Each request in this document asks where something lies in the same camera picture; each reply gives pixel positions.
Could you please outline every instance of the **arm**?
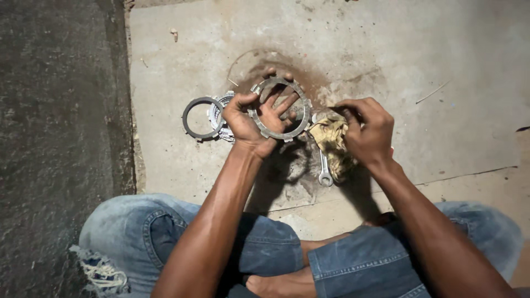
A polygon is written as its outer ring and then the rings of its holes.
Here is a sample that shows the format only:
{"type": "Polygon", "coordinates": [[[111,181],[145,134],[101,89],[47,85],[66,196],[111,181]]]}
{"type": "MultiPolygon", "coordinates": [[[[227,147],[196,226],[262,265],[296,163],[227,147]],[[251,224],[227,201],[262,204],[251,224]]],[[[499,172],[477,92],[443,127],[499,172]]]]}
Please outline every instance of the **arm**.
{"type": "MultiPolygon", "coordinates": [[[[268,75],[275,75],[274,69],[269,69],[268,75]]],[[[283,89],[273,89],[266,102],[259,106],[264,124],[277,132],[283,132],[296,116],[291,114],[290,119],[283,121],[279,118],[298,99],[296,93],[278,107],[272,107],[283,89]]],[[[223,118],[236,141],[198,214],[173,248],[151,297],[215,295],[254,178],[263,159],[276,146],[276,141],[264,138],[254,121],[242,112],[244,106],[257,98],[253,93],[237,94],[224,109],[223,118]]]]}
{"type": "Polygon", "coordinates": [[[346,100],[337,106],[342,107],[348,121],[348,150],[369,169],[387,195],[436,293],[440,297],[518,297],[392,159],[392,116],[372,98],[346,100]]]}

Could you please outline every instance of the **jeans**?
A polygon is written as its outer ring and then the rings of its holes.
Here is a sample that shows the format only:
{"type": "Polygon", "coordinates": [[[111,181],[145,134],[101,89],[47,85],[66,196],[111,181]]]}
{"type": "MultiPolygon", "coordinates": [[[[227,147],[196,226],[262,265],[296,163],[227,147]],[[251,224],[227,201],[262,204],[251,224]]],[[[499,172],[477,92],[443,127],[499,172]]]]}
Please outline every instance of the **jeans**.
{"type": "MultiPolygon", "coordinates": [[[[506,280],[511,278],[523,239],[510,218],[473,202],[436,206],[506,280]]],[[[121,196],[102,203],[83,226],[79,246],[71,248],[90,280],[87,288],[99,297],[148,298],[199,208],[165,194],[121,196]]],[[[318,297],[430,297],[409,253],[400,222],[394,221],[382,227],[360,226],[350,236],[310,251],[308,258],[318,297]]],[[[290,226],[244,213],[219,295],[231,297],[228,291],[241,274],[275,276],[302,268],[300,240],[290,226]]]]}

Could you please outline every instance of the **forearm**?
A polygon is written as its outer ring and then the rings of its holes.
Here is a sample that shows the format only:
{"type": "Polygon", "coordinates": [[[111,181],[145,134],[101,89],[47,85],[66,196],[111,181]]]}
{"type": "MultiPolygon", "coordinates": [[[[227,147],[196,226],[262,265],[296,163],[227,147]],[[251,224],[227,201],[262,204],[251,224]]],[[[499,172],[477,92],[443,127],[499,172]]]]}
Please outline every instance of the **forearm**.
{"type": "Polygon", "coordinates": [[[151,297],[214,295],[261,162],[244,144],[234,144],[199,213],[171,252],[151,297]]]}
{"type": "Polygon", "coordinates": [[[372,168],[440,297],[517,297],[485,256],[395,162],[372,168]]]}

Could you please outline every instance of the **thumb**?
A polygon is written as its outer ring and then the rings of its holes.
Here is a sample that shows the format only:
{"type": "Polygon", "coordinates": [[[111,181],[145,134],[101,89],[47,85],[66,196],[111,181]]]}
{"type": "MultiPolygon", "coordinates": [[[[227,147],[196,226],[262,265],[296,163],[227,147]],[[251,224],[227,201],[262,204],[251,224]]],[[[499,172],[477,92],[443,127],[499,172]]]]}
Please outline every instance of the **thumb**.
{"type": "Polygon", "coordinates": [[[236,94],[234,98],[231,100],[234,101],[234,104],[238,109],[243,108],[244,106],[248,106],[252,102],[254,102],[256,99],[258,99],[258,95],[255,93],[249,93],[249,94],[236,94]]]}

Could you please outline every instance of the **left hand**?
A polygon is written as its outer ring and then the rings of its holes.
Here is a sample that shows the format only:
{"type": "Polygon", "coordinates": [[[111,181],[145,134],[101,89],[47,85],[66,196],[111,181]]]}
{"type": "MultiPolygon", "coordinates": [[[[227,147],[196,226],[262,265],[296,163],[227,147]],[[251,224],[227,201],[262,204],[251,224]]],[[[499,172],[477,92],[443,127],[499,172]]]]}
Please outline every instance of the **left hand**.
{"type": "MultiPolygon", "coordinates": [[[[276,76],[276,70],[269,68],[263,74],[263,78],[267,79],[271,76],[276,76]]],[[[290,73],[285,74],[284,78],[288,81],[293,81],[293,76],[290,73]]],[[[285,90],[286,86],[278,84],[272,88],[270,94],[267,96],[264,103],[259,104],[256,108],[261,122],[276,133],[283,133],[285,128],[293,124],[296,118],[296,113],[291,112],[285,120],[281,120],[280,116],[298,100],[299,95],[295,91],[292,92],[284,101],[277,107],[273,108],[274,103],[285,90]]],[[[236,94],[230,103],[223,110],[223,118],[234,133],[236,144],[248,147],[257,156],[264,159],[269,156],[277,140],[272,137],[265,138],[261,135],[260,129],[252,118],[244,110],[245,106],[257,101],[259,95],[250,94],[236,94]]]]}

